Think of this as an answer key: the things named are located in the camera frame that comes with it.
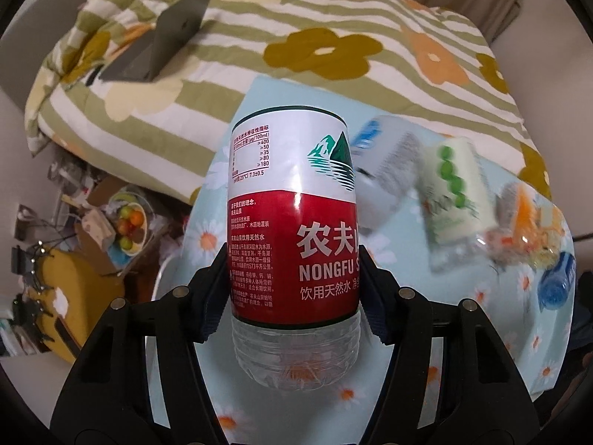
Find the red label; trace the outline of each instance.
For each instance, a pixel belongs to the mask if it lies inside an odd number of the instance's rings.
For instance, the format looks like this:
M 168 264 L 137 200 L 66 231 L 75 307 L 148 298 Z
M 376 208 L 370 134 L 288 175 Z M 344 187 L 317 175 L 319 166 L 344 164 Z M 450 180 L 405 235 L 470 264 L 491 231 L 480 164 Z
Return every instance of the red label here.
M 354 203 L 284 190 L 228 203 L 233 314 L 315 324 L 354 314 L 359 299 Z

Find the screw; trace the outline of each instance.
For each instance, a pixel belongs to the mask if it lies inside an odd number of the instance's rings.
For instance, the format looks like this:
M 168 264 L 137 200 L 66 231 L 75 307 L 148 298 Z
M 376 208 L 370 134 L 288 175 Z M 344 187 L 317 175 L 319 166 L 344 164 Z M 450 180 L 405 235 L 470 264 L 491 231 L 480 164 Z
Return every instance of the screw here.
M 173 296 L 176 298 L 184 298 L 189 294 L 189 288 L 187 286 L 178 286 L 173 290 Z
M 399 295 L 405 300 L 411 300 L 414 296 L 416 296 L 416 293 L 414 293 L 414 290 L 411 288 L 401 288 Z
M 126 300 L 123 298 L 115 298 L 111 303 L 112 310 L 120 310 L 126 305 Z
M 474 300 L 465 300 L 463 301 L 462 306 L 468 311 L 475 311 L 478 309 L 478 305 Z

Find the striped blanket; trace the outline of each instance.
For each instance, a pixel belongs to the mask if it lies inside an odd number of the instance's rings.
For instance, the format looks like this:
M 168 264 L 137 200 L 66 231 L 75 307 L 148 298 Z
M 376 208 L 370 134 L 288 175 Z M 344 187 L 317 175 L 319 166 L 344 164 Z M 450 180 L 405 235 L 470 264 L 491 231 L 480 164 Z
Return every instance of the striped blanket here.
M 87 0 L 33 85 L 26 133 L 34 154 L 52 139 L 192 203 L 245 93 L 268 75 L 470 137 L 549 196 L 544 162 L 467 18 L 412 0 L 212 0 L 200 32 L 155 81 L 103 82 L 100 69 L 177 1 Z

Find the white label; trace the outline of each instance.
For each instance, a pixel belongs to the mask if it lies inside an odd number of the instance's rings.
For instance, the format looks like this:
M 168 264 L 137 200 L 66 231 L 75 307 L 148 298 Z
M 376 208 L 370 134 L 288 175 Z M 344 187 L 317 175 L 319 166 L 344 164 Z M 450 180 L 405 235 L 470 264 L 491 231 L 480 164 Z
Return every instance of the white label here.
M 272 110 L 236 126 L 228 199 L 266 190 L 355 202 L 348 130 L 334 115 Z
M 467 139 L 448 139 L 426 149 L 420 183 L 438 244 L 496 226 L 486 178 Z

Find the gray laptop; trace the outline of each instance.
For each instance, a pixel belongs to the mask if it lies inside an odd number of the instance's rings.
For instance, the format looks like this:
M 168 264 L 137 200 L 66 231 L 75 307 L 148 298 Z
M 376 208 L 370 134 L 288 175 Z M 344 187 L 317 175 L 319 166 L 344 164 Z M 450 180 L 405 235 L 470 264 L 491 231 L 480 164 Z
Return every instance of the gray laptop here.
M 156 27 L 138 38 L 106 67 L 100 79 L 151 82 L 198 33 L 210 0 L 180 0 L 163 11 Z

